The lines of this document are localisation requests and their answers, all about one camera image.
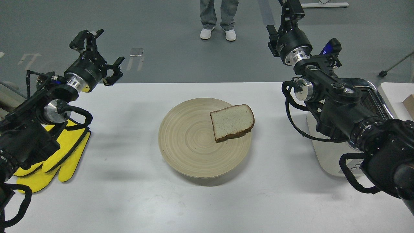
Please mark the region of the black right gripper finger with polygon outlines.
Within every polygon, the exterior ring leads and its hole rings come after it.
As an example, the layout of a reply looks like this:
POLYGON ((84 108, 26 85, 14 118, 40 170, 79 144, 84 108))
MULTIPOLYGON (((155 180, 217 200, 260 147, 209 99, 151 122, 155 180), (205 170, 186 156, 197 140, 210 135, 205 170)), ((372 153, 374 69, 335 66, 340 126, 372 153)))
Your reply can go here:
POLYGON ((279 30, 293 30, 298 27, 298 21, 305 16, 305 12, 298 0, 279 0, 281 5, 279 30))

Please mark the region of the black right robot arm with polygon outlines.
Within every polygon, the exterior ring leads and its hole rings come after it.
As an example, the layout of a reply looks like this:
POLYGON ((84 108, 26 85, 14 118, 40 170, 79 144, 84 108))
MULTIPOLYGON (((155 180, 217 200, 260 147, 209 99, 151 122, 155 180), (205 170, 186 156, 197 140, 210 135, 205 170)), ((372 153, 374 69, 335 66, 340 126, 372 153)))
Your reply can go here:
POLYGON ((340 67, 341 44, 333 38, 319 55, 298 21, 305 16, 298 0, 281 0, 278 30, 268 25, 268 46, 274 57, 294 68, 296 77, 282 84, 288 119, 289 107, 309 111, 317 121, 316 131, 327 136, 322 142, 350 141, 361 151, 361 169, 373 187, 360 185, 346 168, 352 154, 340 158, 340 167, 354 189, 368 194, 383 191, 407 203, 413 202, 413 121, 384 119, 362 104, 361 90, 340 80, 334 73, 340 67))

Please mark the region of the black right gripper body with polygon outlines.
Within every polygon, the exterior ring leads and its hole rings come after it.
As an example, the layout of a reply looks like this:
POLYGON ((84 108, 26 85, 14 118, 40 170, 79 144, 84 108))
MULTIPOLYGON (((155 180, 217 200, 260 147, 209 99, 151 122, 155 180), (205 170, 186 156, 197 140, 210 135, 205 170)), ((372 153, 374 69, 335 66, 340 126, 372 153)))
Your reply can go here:
POLYGON ((274 25, 267 25, 269 33, 268 48, 274 57, 280 57, 284 65, 310 59, 312 46, 305 33, 299 28, 283 33, 277 32, 274 25))

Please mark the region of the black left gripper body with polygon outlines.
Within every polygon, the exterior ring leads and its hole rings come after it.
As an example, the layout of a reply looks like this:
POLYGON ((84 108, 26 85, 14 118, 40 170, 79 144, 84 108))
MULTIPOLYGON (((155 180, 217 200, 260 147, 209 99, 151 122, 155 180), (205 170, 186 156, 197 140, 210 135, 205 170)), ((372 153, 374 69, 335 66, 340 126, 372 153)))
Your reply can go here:
POLYGON ((68 84, 74 86, 78 92, 91 92, 103 78, 107 70, 101 64, 94 64, 90 59, 78 57, 64 72, 68 84))

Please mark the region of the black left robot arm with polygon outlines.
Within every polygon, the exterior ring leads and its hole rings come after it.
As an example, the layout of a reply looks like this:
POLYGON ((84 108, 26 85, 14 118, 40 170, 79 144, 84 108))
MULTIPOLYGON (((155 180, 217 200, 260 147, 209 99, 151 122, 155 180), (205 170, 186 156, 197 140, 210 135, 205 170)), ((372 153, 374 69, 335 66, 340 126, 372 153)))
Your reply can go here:
POLYGON ((108 64, 98 52, 96 40, 102 33, 77 34, 69 47, 80 55, 63 76, 27 70, 27 100, 1 121, 1 232, 21 221, 32 197, 30 187, 7 181, 19 168, 28 170, 57 152, 64 130, 88 128, 92 114, 70 105, 80 92, 91 92, 99 82, 112 86, 122 77, 124 57, 108 64))

